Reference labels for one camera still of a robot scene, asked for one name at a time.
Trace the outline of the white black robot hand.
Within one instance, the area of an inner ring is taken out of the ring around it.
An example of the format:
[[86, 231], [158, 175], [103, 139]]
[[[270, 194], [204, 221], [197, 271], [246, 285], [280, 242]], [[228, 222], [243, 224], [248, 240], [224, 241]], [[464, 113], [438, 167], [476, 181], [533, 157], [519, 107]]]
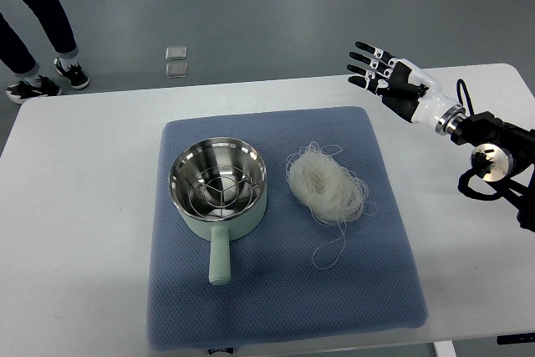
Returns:
[[466, 108], [446, 96], [441, 85], [408, 59], [357, 42], [349, 56], [348, 81], [381, 98], [383, 105], [410, 123], [429, 125], [439, 135], [449, 135], [466, 118]]

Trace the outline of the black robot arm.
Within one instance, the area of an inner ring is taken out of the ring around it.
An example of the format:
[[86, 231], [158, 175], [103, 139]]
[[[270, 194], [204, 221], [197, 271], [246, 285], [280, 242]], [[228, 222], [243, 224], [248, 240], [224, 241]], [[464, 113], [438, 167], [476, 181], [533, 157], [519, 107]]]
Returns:
[[456, 145], [473, 146], [471, 167], [460, 176], [458, 191], [480, 201], [505, 199], [517, 209], [520, 228], [532, 232], [534, 179], [524, 185], [515, 177], [534, 166], [534, 131], [483, 112], [456, 117], [446, 133]]

